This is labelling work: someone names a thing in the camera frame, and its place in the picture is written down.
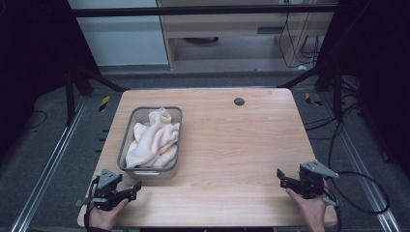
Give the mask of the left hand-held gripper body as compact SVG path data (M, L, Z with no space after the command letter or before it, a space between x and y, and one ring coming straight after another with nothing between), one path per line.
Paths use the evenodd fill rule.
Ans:
M117 186L122 181L123 175L103 169L91 184L89 195L74 201L77 207L93 203L103 211L111 211L121 201L119 196L125 190L118 191Z

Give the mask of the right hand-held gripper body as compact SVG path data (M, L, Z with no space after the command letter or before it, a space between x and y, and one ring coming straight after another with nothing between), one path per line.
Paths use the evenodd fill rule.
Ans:
M320 161L313 160L308 162L302 162L300 164L299 176L300 181L302 182L303 187L305 188L301 195L305 199L311 199L325 194L325 197L323 197L323 201L326 205L337 205L337 201L335 200L335 198L333 196L330 196L325 191L324 178L338 178L338 173L331 170L329 167L327 167Z

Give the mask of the person's right hand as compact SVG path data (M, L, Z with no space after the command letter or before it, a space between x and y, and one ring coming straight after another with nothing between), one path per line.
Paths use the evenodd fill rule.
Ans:
M325 232L326 204L323 199L321 197L304 199L290 188L287 188L285 191L298 205L308 231Z

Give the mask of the person's left hand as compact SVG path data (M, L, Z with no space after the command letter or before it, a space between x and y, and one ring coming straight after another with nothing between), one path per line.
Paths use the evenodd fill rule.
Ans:
M116 218L126 208L128 203L128 199L123 199L111 211L103 211L91 203L88 211L87 232L111 232Z

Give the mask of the grey plastic basket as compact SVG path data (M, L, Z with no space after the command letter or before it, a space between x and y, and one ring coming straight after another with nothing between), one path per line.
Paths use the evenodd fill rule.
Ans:
M141 123L146 126L150 125L149 113L153 112L159 108L165 108L172 116L172 123L179 123L179 138L176 142L177 153L174 160L172 160L165 168L127 168L126 167L126 155L130 148L130 145L134 141L133 127L136 123ZM164 106L164 107L148 107L141 106L136 108L130 116L127 129L124 135L120 153L117 159L117 164L119 168L129 174L132 178L142 178L142 179L170 179L173 178L178 170L178 156L179 156L179 145L181 141L181 131L182 131L182 120L183 112L179 107L176 106Z

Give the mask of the cream sock with open cuff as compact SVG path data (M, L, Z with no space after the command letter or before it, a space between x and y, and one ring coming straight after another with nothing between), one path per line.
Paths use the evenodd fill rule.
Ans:
M165 108L150 112L149 121L143 139L139 143L134 140L130 145L126 155L127 168L152 168L155 158L178 141L180 124L172 123L172 116Z

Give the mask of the black curtain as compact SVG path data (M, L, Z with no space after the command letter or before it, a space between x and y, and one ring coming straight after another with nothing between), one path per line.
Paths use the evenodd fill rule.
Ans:
M99 71L68 0L0 0L0 163L41 95L77 67Z
M321 47L360 82L360 99L388 156L410 178L410 0L337 0Z

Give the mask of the white cabinet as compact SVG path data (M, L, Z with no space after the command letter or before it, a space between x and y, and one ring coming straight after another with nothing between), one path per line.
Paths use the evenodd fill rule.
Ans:
M68 0L73 10L156 8L156 0ZM79 17L77 22L99 67L167 65L157 15Z

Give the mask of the light wooden desk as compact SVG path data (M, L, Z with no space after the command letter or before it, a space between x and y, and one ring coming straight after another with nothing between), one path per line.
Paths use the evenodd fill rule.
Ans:
M310 5L334 4L337 0L156 0L160 7ZM274 35L286 65L298 61L305 38L324 36L331 13L281 14L200 14L163 15L164 36L168 40L229 36Z

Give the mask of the aluminium floor rail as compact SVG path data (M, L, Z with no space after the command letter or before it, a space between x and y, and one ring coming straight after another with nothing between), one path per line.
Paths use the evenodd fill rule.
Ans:
M329 114L334 117L333 104L331 98L327 94L320 93L320 98L323 101ZM364 174L368 177L371 176L364 161L361 159L358 150L356 149L351 136L348 131L342 126L339 120L335 121L337 127L337 134L341 140L341 143L346 151L346 156L349 159L351 166L355 172ZM362 177L360 180L361 186L366 194L366 198L371 205L373 211L382 211L387 207L387 201L384 197L381 188L375 183ZM377 218L385 232L402 232L398 222L395 219L394 214L390 209L387 209L383 214L378 214Z
M64 127L64 130L59 137L57 144L55 145L50 158L48 159L41 176L36 182L28 200L24 204L24 207L20 211L18 217L13 223L10 232L26 232L34 214L37 212L38 207L44 197L44 194L49 186L51 179L63 157L69 142L73 137L73 133L79 123L79 120L84 112L84 107L88 99L80 97L78 104L74 109L74 116L72 121Z

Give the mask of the black upright stand post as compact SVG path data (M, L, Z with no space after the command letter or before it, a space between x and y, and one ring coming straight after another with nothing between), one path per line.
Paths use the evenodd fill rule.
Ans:
M75 115L73 82L72 82L70 71L67 71L65 75L65 84L66 84L66 101L67 101L67 125L69 125L73 121L73 118Z

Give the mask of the black diagonal frame strut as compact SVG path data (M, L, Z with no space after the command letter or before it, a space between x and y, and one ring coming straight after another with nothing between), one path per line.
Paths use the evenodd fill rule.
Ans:
M108 87L109 89L111 89L113 91L125 92L125 91L129 90L129 88L121 87L121 86L119 86L119 85L117 85L117 84L103 78L100 74L95 74L95 73L93 73L93 72L91 72L91 71L89 71L89 70L87 70L83 67L78 67L77 69L81 74L98 81L100 84Z
M286 88L286 89L293 88L295 85L297 85L300 82L303 82L304 80L308 79L309 77L321 73L324 68L325 68L325 66L323 64L318 65L318 66L316 66L316 67L314 67L314 68L300 74L296 78L294 78L294 79L292 79L292 80L290 80L290 81L288 81L284 84L278 85L278 88Z

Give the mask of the black horizontal frame bar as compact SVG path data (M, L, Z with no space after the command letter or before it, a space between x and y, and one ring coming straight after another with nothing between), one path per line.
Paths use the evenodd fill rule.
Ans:
M234 15L281 13L330 13L337 4L313 5L246 5L246 6L194 6L160 8L81 9L70 10L74 17L151 16L151 15Z

